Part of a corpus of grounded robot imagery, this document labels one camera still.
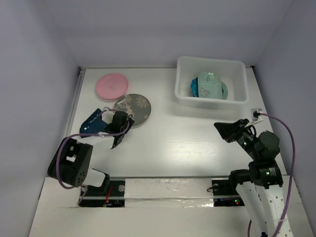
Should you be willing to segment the dark blue leaf plate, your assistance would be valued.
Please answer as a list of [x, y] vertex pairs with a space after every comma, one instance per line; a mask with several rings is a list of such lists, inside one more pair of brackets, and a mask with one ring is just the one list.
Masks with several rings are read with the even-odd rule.
[[97, 134], [103, 132], [108, 123], [102, 119], [102, 111], [96, 109], [80, 126], [80, 134]]

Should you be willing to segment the grey reindeer plate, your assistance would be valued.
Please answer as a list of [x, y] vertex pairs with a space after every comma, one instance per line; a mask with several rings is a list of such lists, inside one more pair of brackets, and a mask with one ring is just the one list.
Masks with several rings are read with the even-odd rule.
[[134, 120], [133, 126], [139, 126], [148, 119], [152, 107], [143, 95], [127, 94], [118, 99], [113, 109], [126, 112]]

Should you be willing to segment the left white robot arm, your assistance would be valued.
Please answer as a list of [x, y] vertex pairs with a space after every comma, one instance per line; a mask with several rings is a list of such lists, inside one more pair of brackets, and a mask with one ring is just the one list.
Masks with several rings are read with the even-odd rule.
[[82, 123], [78, 134], [61, 141], [47, 175], [58, 180], [64, 189], [92, 186], [98, 195], [106, 194], [107, 174], [91, 168], [90, 162], [116, 148], [133, 124], [132, 116], [126, 112], [96, 109]]

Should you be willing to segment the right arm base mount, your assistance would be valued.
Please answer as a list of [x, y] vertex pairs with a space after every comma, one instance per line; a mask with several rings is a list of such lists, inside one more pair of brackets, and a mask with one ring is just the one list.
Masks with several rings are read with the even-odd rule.
[[215, 207], [244, 206], [244, 202], [236, 191], [238, 184], [250, 181], [247, 169], [234, 170], [228, 179], [213, 179], [207, 192], [213, 194]]

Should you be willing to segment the green flower round plate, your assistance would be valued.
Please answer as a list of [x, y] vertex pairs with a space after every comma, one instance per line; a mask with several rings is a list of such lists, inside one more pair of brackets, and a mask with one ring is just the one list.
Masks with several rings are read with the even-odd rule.
[[229, 92], [228, 92], [228, 88], [226, 84], [223, 81], [221, 82], [221, 87], [222, 87], [222, 99], [226, 100]]

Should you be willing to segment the blue polka dot plate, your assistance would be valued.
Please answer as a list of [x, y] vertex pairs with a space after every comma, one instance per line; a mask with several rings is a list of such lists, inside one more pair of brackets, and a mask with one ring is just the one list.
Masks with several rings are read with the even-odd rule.
[[194, 97], [199, 97], [199, 95], [198, 95], [198, 78], [195, 78], [191, 81], [190, 89], [191, 89], [191, 93]]

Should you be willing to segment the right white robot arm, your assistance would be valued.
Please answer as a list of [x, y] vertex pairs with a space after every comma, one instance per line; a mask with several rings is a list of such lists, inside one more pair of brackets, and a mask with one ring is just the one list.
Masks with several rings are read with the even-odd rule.
[[289, 197], [283, 196], [283, 178], [276, 162], [279, 138], [270, 131], [256, 133], [254, 123], [240, 119], [233, 123], [216, 122], [214, 127], [227, 143], [237, 142], [252, 158], [248, 169], [233, 170], [226, 180], [214, 180], [215, 196], [239, 195], [262, 237], [293, 236], [287, 218]]

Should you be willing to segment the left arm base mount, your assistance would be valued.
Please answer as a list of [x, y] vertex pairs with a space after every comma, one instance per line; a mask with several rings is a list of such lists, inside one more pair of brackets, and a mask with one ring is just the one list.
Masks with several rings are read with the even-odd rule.
[[125, 180], [110, 180], [109, 187], [103, 191], [101, 188], [88, 186], [84, 197], [85, 188], [82, 187], [79, 199], [80, 207], [125, 207]]

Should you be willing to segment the green rectangular glass plate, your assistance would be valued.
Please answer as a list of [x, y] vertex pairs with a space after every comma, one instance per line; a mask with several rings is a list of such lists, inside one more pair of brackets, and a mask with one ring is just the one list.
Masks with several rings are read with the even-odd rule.
[[221, 77], [214, 72], [200, 72], [197, 77], [198, 96], [208, 99], [222, 99]]

